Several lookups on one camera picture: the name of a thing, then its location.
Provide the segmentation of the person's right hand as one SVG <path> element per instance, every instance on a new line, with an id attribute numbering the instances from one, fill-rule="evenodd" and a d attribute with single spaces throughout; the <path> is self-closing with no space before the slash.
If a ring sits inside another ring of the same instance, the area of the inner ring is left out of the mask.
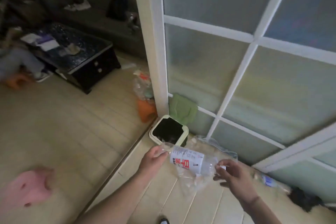
<path id="1" fill-rule="evenodd" d="M 222 170 L 216 169 L 214 180 L 223 180 L 220 183 L 222 187 L 228 187 L 233 196 L 238 200 L 248 200 L 254 196 L 258 196 L 250 176 L 235 161 L 233 167 Z"/>

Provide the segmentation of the person's left hand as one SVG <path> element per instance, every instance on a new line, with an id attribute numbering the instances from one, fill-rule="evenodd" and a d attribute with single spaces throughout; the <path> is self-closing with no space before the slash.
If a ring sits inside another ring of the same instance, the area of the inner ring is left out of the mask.
<path id="1" fill-rule="evenodd" d="M 151 180 L 157 174 L 163 163 L 168 157 L 152 157 L 152 148 L 143 156 L 137 176 Z"/>

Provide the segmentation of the clear plastic bottle white label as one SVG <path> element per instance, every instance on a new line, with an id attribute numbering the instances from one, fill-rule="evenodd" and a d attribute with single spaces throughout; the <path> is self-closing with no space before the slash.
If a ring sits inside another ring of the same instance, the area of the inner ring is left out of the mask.
<path id="1" fill-rule="evenodd" d="M 162 143 L 161 145 L 169 152 L 169 162 L 174 166 L 189 170 L 197 176 L 207 177 L 215 174 L 215 165 L 218 163 L 216 157 L 168 142 Z"/>

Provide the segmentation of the person's right forearm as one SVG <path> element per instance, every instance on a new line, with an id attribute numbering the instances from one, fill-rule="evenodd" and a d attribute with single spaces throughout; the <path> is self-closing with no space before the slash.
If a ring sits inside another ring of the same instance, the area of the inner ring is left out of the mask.
<path id="1" fill-rule="evenodd" d="M 282 224 L 261 197 L 254 196 L 251 199 L 240 200 L 239 202 L 254 224 Z"/>

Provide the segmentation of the person's left forearm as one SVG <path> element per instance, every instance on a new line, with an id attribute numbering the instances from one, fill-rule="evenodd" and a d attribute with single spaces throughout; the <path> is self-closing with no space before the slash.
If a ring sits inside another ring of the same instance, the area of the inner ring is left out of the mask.
<path id="1" fill-rule="evenodd" d="M 139 169 L 114 193 L 91 208 L 73 224 L 126 224 L 136 208 L 136 201 L 157 170 Z"/>

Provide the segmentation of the clear plastic bag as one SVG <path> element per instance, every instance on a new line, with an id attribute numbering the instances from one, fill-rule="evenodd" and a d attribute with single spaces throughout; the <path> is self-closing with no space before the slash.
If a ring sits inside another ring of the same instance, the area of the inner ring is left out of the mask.
<path id="1" fill-rule="evenodd" d="M 224 149 L 213 138 L 206 139 L 202 136 L 194 136 L 187 140 L 185 148 L 204 154 L 204 160 L 199 173 L 185 169 L 182 165 L 175 166 L 178 176 L 177 180 L 182 195 L 185 198 L 195 196 L 197 192 L 203 190 L 213 182 L 213 177 L 216 175 L 215 165 L 220 160 L 230 159 L 238 162 L 237 153 Z"/>

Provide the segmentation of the cream trash bin black liner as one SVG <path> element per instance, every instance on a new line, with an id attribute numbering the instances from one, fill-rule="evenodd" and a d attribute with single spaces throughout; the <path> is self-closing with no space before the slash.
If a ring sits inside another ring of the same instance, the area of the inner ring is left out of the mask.
<path id="1" fill-rule="evenodd" d="M 168 142 L 184 147 L 187 143 L 189 129 L 169 115 L 164 115 L 149 131 L 149 137 L 158 145 Z"/>

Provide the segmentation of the orange plastic bag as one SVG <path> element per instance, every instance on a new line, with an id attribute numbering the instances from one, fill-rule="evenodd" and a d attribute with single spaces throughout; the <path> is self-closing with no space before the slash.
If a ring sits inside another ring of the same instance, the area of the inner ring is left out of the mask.
<path id="1" fill-rule="evenodd" d="M 157 117 L 157 109 L 154 99 L 137 99 L 138 115 L 143 123 Z"/>

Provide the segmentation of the green cloth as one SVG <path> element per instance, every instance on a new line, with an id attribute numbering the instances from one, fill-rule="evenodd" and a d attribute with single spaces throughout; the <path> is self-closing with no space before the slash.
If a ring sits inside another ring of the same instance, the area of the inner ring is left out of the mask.
<path id="1" fill-rule="evenodd" d="M 198 106 L 191 100 L 174 94 L 169 100 L 169 115 L 182 125 L 191 124 L 198 112 Z"/>

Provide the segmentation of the clear bottle blue label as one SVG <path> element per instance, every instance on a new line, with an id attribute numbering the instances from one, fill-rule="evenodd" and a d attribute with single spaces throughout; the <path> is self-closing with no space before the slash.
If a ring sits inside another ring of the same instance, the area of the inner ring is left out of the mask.
<path id="1" fill-rule="evenodd" d="M 257 181 L 261 182 L 263 185 L 265 185 L 267 187 L 271 187 L 271 188 L 277 188 L 277 189 L 283 191 L 283 193 L 285 193 L 285 194 L 289 194 L 292 190 L 288 185 L 283 184 L 279 181 L 276 181 L 275 179 L 269 177 L 268 175 L 266 175 L 262 172 L 254 171 L 251 174 L 251 176 L 254 180 L 257 180 Z"/>

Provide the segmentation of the black cloth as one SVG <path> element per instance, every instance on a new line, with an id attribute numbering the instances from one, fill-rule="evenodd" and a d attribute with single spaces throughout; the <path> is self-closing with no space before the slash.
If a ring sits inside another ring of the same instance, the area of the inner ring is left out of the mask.
<path id="1" fill-rule="evenodd" d="M 325 207 L 336 213 L 336 202 L 325 203 L 320 197 L 309 194 L 298 187 L 291 188 L 287 197 L 292 201 L 292 203 L 299 206 L 307 213 L 311 212 L 312 209 L 317 206 Z"/>

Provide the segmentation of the white framed frosted glass door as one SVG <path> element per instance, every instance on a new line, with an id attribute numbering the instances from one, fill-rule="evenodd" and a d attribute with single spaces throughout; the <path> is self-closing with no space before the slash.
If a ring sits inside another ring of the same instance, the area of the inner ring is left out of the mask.
<path id="1" fill-rule="evenodd" d="M 167 81 L 165 23 L 245 42 L 248 43 L 249 46 L 218 112 L 214 114 L 198 106 L 200 112 L 214 118 L 207 137 L 210 138 L 212 136 L 219 121 L 221 121 L 281 149 L 278 153 L 254 164 L 252 167 L 258 171 L 269 173 L 291 166 L 300 161 L 308 161 L 336 174 L 336 167 L 313 158 L 313 156 L 336 149 L 336 122 L 286 148 L 284 145 L 222 116 L 254 57 L 257 48 L 260 46 L 336 66 L 336 52 L 264 37 L 282 0 L 270 0 L 268 2 L 254 34 L 165 15 L 163 0 L 136 1 L 141 19 L 146 56 L 159 118 L 169 114 L 168 98 L 172 97 L 168 91 Z"/>

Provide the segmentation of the black glass-top coffee table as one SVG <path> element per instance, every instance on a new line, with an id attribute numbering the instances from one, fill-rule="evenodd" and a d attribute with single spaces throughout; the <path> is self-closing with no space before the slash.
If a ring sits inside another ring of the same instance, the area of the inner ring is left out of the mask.
<path id="1" fill-rule="evenodd" d="M 25 44 L 47 69 L 85 94 L 89 94 L 93 86 L 110 72 L 121 69 L 110 41 L 57 22 L 45 24 L 41 28 L 23 30 L 23 36 L 30 33 L 50 34 L 57 40 L 60 47 L 48 52 L 44 52 L 40 47 Z"/>

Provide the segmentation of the black bag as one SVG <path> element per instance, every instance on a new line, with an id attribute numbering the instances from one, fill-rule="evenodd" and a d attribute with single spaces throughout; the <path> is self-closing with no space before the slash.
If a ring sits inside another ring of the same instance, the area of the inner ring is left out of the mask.
<path id="1" fill-rule="evenodd" d="M 127 19 L 126 12 L 128 8 L 128 0 L 110 0 L 106 17 L 124 22 Z"/>

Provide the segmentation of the orange stool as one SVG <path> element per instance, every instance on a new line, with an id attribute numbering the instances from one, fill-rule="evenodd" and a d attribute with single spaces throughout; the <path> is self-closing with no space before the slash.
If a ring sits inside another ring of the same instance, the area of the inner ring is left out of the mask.
<path id="1" fill-rule="evenodd" d="M 25 72 L 18 72 L 4 79 L 2 84 L 13 90 L 19 90 L 23 83 L 33 83 L 35 80 Z"/>

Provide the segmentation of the white papers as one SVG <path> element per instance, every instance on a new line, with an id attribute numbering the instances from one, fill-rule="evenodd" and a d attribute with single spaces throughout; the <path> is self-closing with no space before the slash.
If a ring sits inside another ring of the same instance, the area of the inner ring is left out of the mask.
<path id="1" fill-rule="evenodd" d="M 40 47 L 44 52 L 60 47 L 57 40 L 50 34 L 37 35 L 30 33 L 22 36 L 20 40 L 32 46 Z"/>

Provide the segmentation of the white clothes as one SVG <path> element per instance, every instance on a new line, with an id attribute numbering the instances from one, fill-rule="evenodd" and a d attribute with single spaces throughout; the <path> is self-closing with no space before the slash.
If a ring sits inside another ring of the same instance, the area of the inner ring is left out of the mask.
<path id="1" fill-rule="evenodd" d="M 76 12 L 76 11 L 88 10 L 90 8 L 91 8 L 91 5 L 90 5 L 89 1 L 88 0 L 83 0 L 82 3 L 74 3 L 72 5 L 67 5 L 63 9 L 67 10 L 67 11 Z"/>

